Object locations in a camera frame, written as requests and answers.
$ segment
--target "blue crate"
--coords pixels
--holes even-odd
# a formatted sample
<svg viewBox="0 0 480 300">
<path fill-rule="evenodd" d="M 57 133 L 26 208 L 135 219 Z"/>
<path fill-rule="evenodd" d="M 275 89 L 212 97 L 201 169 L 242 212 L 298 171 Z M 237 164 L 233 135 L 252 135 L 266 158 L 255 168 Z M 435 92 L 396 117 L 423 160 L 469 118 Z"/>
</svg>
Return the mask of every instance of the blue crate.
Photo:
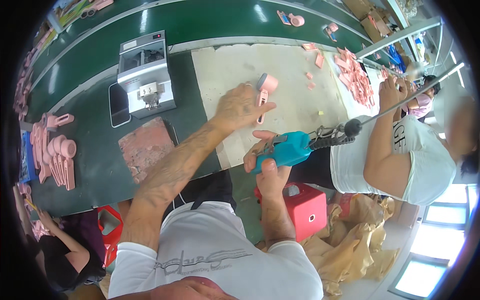
<svg viewBox="0 0 480 300">
<path fill-rule="evenodd" d="M 18 175 L 20 183 L 38 179 L 33 161 L 33 147 L 30 144 L 30 132 L 22 133 L 22 147 L 20 151 L 20 174 Z"/>
</svg>

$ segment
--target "red plastic stool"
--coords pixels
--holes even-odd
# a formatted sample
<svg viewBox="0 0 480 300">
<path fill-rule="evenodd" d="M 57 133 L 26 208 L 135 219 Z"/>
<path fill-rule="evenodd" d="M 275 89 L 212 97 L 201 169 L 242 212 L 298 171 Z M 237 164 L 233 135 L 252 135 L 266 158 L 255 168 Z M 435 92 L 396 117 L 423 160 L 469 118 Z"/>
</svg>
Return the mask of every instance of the red plastic stool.
<svg viewBox="0 0 480 300">
<path fill-rule="evenodd" d="M 107 250 L 105 254 L 105 267 L 108 267 L 116 258 L 117 258 L 117 244 L 120 241 L 120 235 L 123 230 L 123 222 L 121 220 L 120 214 L 113 209 L 110 205 L 106 205 L 103 207 L 98 208 L 98 213 L 105 209 L 109 213 L 111 213 L 120 224 L 115 227 L 109 234 L 103 235 L 103 243 L 105 245 L 105 249 Z M 103 226 L 100 224 L 100 220 L 98 221 L 98 227 L 101 231 L 103 231 Z"/>
<path fill-rule="evenodd" d="M 297 186 L 300 193 L 283 196 L 283 199 L 295 227 L 297 241 L 302 241 L 327 225 L 327 201 L 324 192 L 304 183 L 287 183 L 284 189 L 292 185 Z M 255 187 L 254 193 L 262 205 L 262 195 L 258 187 Z"/>
</svg>

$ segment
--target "stainless steel machine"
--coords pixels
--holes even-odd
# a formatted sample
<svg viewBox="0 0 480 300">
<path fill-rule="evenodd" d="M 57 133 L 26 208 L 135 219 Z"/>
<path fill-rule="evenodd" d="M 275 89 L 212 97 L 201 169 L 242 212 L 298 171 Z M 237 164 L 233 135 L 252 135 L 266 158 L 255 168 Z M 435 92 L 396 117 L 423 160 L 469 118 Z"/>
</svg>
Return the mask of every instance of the stainless steel machine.
<svg viewBox="0 0 480 300">
<path fill-rule="evenodd" d="M 120 45 L 118 84 L 127 92 L 131 115 L 139 119 L 176 108 L 167 65 L 165 31 Z"/>
</svg>

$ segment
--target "black phone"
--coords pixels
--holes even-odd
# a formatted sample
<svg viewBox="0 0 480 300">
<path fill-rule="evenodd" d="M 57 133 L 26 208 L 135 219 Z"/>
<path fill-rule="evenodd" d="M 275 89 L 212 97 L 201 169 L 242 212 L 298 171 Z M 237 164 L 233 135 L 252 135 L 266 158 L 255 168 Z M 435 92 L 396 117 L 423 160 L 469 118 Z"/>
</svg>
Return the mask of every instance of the black phone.
<svg viewBox="0 0 480 300">
<path fill-rule="evenodd" d="M 108 88 L 108 101 L 110 103 L 110 121 L 113 128 L 132 120 L 132 116 L 128 112 L 127 92 L 118 83 L 114 83 Z"/>
</svg>

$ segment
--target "pink cloth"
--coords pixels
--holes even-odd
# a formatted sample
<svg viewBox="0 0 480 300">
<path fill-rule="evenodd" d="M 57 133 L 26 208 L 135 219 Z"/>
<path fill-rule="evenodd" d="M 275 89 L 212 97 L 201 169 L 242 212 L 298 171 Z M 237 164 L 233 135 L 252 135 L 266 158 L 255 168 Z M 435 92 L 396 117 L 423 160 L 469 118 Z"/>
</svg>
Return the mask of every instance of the pink cloth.
<svg viewBox="0 0 480 300">
<path fill-rule="evenodd" d="M 407 103 L 402 105 L 402 110 L 409 115 L 421 118 L 424 117 L 432 109 L 433 100 L 428 95 L 420 94 L 415 98 L 419 103 L 419 108 L 408 109 Z"/>
</svg>

